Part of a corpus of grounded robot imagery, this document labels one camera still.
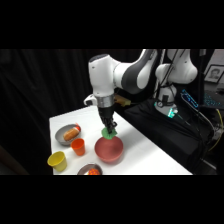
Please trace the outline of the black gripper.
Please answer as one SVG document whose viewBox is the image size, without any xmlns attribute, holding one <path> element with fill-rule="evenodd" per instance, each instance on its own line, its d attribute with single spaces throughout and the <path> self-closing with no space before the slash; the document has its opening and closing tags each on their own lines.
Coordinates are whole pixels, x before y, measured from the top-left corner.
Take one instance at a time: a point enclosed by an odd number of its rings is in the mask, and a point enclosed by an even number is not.
<svg viewBox="0 0 224 224">
<path fill-rule="evenodd" d="M 98 108 L 99 116 L 108 132 L 117 127 L 117 122 L 113 120 L 114 107 Z"/>
</svg>

